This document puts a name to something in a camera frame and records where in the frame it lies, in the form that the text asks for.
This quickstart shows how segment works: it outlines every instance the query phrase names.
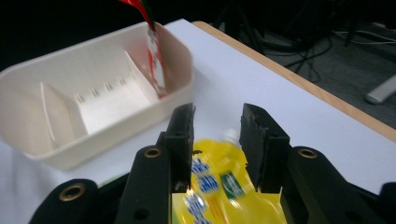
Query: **container compartment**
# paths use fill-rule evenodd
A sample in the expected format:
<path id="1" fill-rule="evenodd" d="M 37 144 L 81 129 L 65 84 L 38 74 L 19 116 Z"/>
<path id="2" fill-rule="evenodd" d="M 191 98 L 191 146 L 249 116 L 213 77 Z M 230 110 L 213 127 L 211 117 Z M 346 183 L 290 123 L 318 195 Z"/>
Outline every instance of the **container compartment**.
<path id="1" fill-rule="evenodd" d="M 140 23 L 3 71 L 2 140 L 32 159 L 69 168 L 190 102 L 190 52 L 158 27 L 167 96 L 159 99 L 150 84 L 148 27 Z"/>

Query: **floor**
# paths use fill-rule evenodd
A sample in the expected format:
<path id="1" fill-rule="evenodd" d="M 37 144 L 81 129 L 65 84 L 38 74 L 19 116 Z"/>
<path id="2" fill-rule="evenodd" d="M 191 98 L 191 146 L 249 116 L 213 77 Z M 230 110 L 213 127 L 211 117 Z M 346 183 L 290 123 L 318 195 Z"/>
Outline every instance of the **floor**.
<path id="1" fill-rule="evenodd" d="M 377 24 L 364 23 L 361 29 L 375 34 L 382 33 L 389 42 L 396 42 L 396 32 L 382 29 Z M 287 43 L 283 37 L 268 32 L 265 38 L 257 35 L 259 41 Z M 345 36 L 344 32 L 332 32 L 329 38 L 320 39 L 309 51 L 287 53 L 263 48 L 262 53 L 287 66 L 300 61 L 304 56 L 324 52 L 304 62 L 300 68 L 300 63 L 297 63 L 289 69 L 396 129 L 396 94 L 381 105 L 371 105 L 364 99 L 366 93 L 396 74 L 396 45 L 378 44 L 368 37 L 355 35 L 353 42 L 346 47 Z M 244 33 L 241 34 L 240 41 L 249 44 Z"/>

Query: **white table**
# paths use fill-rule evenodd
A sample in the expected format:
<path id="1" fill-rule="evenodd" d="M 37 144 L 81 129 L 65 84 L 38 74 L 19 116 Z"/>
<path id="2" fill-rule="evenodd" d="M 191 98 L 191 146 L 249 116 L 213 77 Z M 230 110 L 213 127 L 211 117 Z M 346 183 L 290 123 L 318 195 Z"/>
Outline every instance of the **white table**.
<path id="1" fill-rule="evenodd" d="M 243 103 L 250 103 L 272 115 L 292 146 L 324 153 L 347 181 L 374 193 L 396 181 L 395 142 L 193 24 L 175 21 L 166 27 L 194 58 L 195 139 L 220 139 L 228 129 L 239 129 Z M 27 223 L 45 197 L 69 179 L 89 178 L 100 185 L 129 172 L 136 151 L 154 144 L 167 123 L 69 171 L 30 161 L 0 142 L 0 223 Z"/>

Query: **white container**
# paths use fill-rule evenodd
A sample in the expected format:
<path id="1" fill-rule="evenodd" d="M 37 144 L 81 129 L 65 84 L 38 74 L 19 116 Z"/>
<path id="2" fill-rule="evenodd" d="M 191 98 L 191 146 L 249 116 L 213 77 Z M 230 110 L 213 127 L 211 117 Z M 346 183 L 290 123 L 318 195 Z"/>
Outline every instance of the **white container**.
<path id="1" fill-rule="evenodd" d="M 0 138 L 60 169 L 80 164 L 191 102 L 189 50 L 158 25 L 168 95 L 150 85 L 145 22 L 0 73 Z"/>

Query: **yellow snack bag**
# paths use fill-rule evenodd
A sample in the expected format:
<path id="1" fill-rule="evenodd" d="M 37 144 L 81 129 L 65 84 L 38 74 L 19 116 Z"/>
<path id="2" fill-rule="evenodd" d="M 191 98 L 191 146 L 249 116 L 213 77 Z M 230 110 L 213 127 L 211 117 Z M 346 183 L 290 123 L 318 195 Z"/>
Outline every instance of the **yellow snack bag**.
<path id="1" fill-rule="evenodd" d="M 204 139 L 193 150 L 191 189 L 173 194 L 173 223 L 287 223 L 280 194 L 255 191 L 240 148 Z"/>

